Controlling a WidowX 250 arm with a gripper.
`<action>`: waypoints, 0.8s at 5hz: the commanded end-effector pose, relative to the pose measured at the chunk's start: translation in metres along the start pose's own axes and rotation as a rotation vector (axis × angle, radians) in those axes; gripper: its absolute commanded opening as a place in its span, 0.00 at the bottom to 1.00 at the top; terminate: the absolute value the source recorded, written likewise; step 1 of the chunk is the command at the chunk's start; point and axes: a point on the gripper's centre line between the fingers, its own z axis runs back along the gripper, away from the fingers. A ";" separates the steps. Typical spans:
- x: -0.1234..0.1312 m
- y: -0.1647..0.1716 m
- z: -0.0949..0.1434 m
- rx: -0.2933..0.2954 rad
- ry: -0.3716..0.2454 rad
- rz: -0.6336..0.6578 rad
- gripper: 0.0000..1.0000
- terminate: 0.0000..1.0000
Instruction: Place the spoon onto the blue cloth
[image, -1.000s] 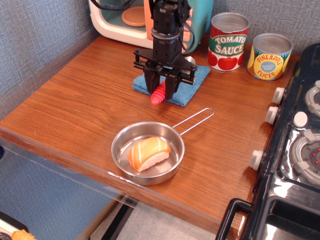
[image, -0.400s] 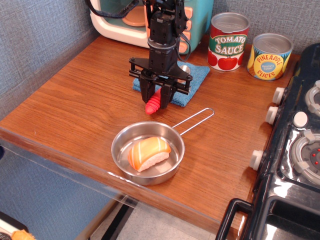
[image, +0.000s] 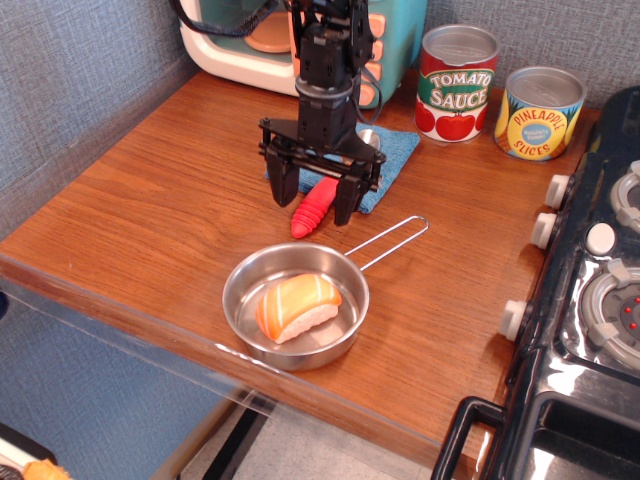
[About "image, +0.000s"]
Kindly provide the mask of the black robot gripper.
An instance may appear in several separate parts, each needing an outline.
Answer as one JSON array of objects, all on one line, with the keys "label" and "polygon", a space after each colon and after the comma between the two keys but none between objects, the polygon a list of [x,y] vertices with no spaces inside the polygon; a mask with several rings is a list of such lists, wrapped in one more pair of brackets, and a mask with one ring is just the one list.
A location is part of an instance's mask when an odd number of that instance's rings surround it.
[{"label": "black robot gripper", "polygon": [[377,191],[386,157],[356,132],[363,119],[359,107],[361,81],[324,89],[298,79],[298,116],[294,120],[265,117],[260,154],[264,156],[274,201],[286,207],[299,191],[300,168],[339,179],[334,200],[336,226],[345,226],[368,191]]}]

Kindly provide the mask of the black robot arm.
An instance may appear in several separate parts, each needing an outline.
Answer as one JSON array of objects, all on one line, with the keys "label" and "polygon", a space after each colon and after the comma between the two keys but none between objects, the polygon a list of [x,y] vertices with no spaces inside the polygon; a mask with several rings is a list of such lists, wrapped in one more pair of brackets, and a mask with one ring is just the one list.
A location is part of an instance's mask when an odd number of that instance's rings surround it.
[{"label": "black robot arm", "polygon": [[365,1],[294,1],[294,44],[299,60],[294,120],[263,118],[260,153],[272,197],[289,205],[301,170],[337,180],[335,223],[348,224],[364,195],[379,188],[386,157],[356,132],[361,77],[376,40]]}]

